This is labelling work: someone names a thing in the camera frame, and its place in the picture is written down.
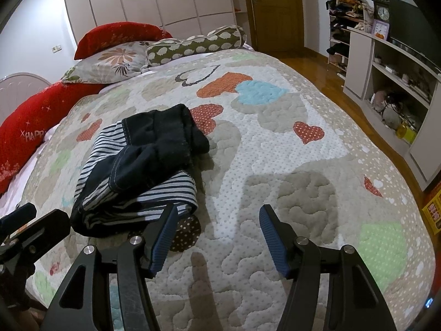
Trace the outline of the white bed headboard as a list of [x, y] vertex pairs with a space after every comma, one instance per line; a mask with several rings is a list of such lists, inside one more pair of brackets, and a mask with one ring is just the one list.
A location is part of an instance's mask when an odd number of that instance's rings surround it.
[[1, 79], [0, 124], [25, 100], [49, 87], [50, 82], [33, 73], [14, 73]]

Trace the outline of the black television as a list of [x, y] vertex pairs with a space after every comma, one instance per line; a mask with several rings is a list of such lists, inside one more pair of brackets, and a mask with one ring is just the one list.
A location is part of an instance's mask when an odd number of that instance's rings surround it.
[[394, 42], [410, 48], [440, 66], [440, 40], [414, 5], [401, 0], [389, 0], [389, 34]]

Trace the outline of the wooden door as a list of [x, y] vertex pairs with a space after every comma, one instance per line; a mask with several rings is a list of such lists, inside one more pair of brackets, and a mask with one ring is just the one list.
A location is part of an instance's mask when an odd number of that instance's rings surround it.
[[299, 52], [304, 48], [303, 0], [246, 0], [253, 48]]

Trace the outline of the floral grey pillow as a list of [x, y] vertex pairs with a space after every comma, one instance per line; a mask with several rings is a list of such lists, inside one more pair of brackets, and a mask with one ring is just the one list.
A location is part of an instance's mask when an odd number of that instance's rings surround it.
[[142, 73], [147, 64], [147, 41], [122, 43], [84, 58], [67, 70], [64, 84], [113, 84]]

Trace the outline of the white wardrobe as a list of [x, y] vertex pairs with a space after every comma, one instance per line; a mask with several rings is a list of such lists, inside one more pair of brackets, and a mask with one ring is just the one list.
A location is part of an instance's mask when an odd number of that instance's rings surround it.
[[111, 22], [157, 25], [184, 39], [223, 25], [250, 30], [246, 0], [65, 0], [73, 36]]

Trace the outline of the red pillow near headboard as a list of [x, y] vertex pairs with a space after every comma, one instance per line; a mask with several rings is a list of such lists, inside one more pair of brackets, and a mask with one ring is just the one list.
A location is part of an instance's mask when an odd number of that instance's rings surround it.
[[24, 167], [45, 133], [66, 117], [83, 97], [97, 94], [103, 84], [57, 82], [25, 100], [1, 124], [1, 193]]

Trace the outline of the red pillow at back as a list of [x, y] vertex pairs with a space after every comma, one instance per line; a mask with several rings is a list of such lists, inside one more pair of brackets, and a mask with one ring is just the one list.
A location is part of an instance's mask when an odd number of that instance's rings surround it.
[[82, 60], [108, 48], [135, 41], [157, 42], [172, 35], [164, 29], [147, 23], [112, 22], [100, 25], [78, 42], [74, 59]]

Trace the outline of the yellow container on shelf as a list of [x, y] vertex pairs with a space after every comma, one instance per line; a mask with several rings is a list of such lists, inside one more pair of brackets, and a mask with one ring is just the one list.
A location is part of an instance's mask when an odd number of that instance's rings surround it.
[[416, 139], [416, 130], [406, 121], [402, 121], [396, 129], [396, 136], [411, 145]]

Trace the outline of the heart pattern quilt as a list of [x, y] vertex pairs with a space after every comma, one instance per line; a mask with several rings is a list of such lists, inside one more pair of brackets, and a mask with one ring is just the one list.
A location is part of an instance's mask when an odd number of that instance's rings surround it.
[[70, 212], [97, 135], [133, 114], [186, 105], [210, 143], [196, 173], [202, 231], [148, 284], [162, 330], [275, 330], [290, 284], [259, 209], [318, 246], [355, 246], [398, 330], [422, 310], [432, 242], [399, 171], [340, 107], [293, 69], [228, 50], [167, 66], [79, 101], [46, 144], [23, 202]]

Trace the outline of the olive dotted bolster pillow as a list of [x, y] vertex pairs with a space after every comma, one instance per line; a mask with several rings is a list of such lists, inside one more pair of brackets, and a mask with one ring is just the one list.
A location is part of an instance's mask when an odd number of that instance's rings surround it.
[[166, 38], [147, 48], [147, 66], [162, 66], [180, 58], [242, 48], [247, 35], [239, 25], [225, 25], [207, 35], [191, 36], [184, 40]]

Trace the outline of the cluttered shoe rack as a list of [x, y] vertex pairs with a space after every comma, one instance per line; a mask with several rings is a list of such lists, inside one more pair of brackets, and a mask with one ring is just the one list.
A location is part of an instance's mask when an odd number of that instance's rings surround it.
[[350, 29], [369, 33], [372, 30], [374, 9], [366, 0], [327, 0], [330, 38], [328, 63], [345, 80], [348, 68]]

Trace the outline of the dark mantel clock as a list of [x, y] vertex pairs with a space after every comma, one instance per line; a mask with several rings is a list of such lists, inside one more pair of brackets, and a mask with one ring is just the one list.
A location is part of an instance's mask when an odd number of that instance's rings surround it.
[[374, 18], [389, 23], [389, 0], [372, 0], [374, 2]]

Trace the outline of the yellow box on floor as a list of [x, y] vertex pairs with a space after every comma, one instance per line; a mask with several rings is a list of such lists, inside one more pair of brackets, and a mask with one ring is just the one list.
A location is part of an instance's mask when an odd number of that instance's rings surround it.
[[428, 194], [427, 201], [422, 209], [424, 216], [429, 222], [430, 228], [436, 235], [440, 233], [441, 205], [440, 205], [440, 183]]

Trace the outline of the white tv cabinet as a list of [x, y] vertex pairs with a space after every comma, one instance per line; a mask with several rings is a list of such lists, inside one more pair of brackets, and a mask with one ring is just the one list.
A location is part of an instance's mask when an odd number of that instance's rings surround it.
[[[350, 32], [343, 91], [425, 190], [440, 176], [440, 74], [392, 43]], [[402, 121], [417, 132], [411, 145], [396, 136]]]

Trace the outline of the wall power socket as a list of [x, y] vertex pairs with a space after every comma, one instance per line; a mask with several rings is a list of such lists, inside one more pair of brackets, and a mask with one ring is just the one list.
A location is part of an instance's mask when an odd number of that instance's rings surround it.
[[62, 49], [61, 45], [55, 45], [52, 47], [52, 52], [57, 53], [57, 52], [61, 51], [61, 49]]

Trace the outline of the dark frog print pants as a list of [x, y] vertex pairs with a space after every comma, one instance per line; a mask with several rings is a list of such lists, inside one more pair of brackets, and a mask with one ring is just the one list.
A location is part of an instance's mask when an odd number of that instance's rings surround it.
[[70, 222], [86, 237], [133, 232], [158, 220], [168, 205], [196, 212], [196, 161], [209, 141], [183, 104], [134, 114], [106, 126], [79, 176]]

